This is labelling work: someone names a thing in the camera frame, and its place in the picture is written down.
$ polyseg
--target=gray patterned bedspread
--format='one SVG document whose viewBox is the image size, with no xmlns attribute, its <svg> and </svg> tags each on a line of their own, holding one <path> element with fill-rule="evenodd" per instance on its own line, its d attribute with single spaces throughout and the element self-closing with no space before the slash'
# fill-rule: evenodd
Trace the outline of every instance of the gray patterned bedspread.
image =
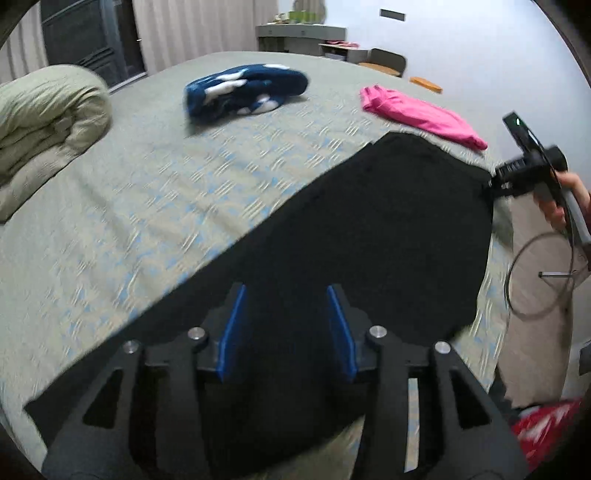
<svg viewBox="0 0 591 480">
<path fill-rule="evenodd" d="M 188 128 L 185 84 L 248 63 L 302 70 L 310 87 L 274 112 L 197 131 Z M 364 113 L 359 89 L 375 83 L 458 112 L 490 148 L 475 154 Z M 323 58 L 212 54 L 126 87 L 112 101 L 113 125 L 107 135 L 43 186 L 0 235 L 0 402 L 37 466 L 46 449 L 23 413 L 29 399 L 367 142 L 388 131 L 405 131 L 489 170 L 501 160 L 495 155 L 501 119 L 486 118 L 406 80 Z M 502 297 L 511 256 L 508 218 L 497 206 L 478 314 L 455 342 L 486 388 L 508 317 Z M 361 420 L 312 457 L 296 462 L 296 468 L 282 467 L 273 476 L 318 469 L 321 458 L 327 467 L 322 478 L 348 478 L 360 430 Z M 417 434 L 413 416 L 411 439 Z"/>
</svg>

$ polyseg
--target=white curtain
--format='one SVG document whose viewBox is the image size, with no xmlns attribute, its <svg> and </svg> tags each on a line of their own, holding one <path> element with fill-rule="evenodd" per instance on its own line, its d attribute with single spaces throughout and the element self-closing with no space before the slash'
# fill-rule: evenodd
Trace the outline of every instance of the white curtain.
<svg viewBox="0 0 591 480">
<path fill-rule="evenodd" d="M 217 51 L 256 50 L 277 0 L 133 0 L 149 74 Z"/>
<path fill-rule="evenodd" d="M 41 5 L 37 3 L 0 48 L 0 83 L 10 82 L 47 65 L 41 30 Z"/>
</svg>

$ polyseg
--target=red bag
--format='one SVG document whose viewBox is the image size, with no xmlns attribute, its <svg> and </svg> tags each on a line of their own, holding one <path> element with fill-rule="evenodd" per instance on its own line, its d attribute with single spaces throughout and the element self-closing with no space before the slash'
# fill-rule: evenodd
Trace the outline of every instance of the red bag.
<svg viewBox="0 0 591 480">
<path fill-rule="evenodd" d="M 581 405 L 580 400 L 541 407 L 511 427 L 534 470 L 548 455 Z"/>
</svg>

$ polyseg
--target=hand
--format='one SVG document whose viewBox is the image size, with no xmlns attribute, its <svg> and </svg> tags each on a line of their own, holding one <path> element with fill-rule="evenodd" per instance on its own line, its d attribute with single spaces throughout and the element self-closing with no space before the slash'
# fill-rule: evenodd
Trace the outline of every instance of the hand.
<svg viewBox="0 0 591 480">
<path fill-rule="evenodd" d="M 581 207 L 581 212 L 585 218 L 589 218 L 589 210 L 591 209 L 591 195 L 582 180 L 576 173 L 568 171 L 556 172 L 556 177 L 563 187 L 570 188 L 573 191 L 574 198 Z M 561 231 L 566 227 L 566 219 L 564 218 L 564 208 L 557 206 L 556 202 L 551 200 L 546 202 L 541 200 L 534 194 L 534 201 L 540 207 L 540 210 L 546 217 L 547 222 L 552 225 L 555 230 Z"/>
</svg>

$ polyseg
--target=metal rod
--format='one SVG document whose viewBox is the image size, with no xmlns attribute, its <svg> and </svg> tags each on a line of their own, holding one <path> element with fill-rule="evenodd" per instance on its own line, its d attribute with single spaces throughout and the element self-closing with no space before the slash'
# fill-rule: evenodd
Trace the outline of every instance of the metal rod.
<svg viewBox="0 0 591 480">
<path fill-rule="evenodd" d="M 568 272 L 539 272 L 538 276 L 540 278 L 572 278 L 572 274 Z"/>
</svg>

